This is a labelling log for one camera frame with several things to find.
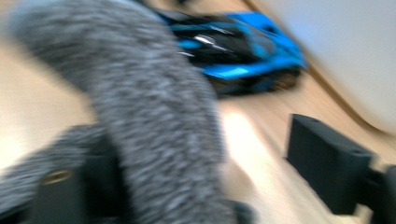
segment blue toy car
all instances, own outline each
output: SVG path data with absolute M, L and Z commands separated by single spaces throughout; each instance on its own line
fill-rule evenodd
M 306 68 L 298 46 L 259 12 L 157 12 L 177 37 L 180 53 L 202 68 L 219 97 L 286 89 Z

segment light wood surface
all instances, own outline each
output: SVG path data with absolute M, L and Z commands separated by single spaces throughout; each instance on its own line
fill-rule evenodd
M 1 8 L 7 8 L 3 1 Z M 174 8 L 170 0 L 153 0 Z M 183 10 L 219 12 L 245 10 L 238 0 L 196 0 Z M 375 167 L 396 163 L 396 137 L 349 116 L 308 74 L 296 89 L 263 93 L 219 102 L 230 152 L 221 167 L 230 198 L 254 206 L 257 223 L 367 223 L 357 217 L 330 214 L 315 193 L 285 162 L 290 114 L 320 119 L 376 152 Z M 48 67 L 29 56 L 12 40 L 0 41 L 0 170 L 39 150 L 75 124 L 94 122 L 88 100 L 65 85 Z

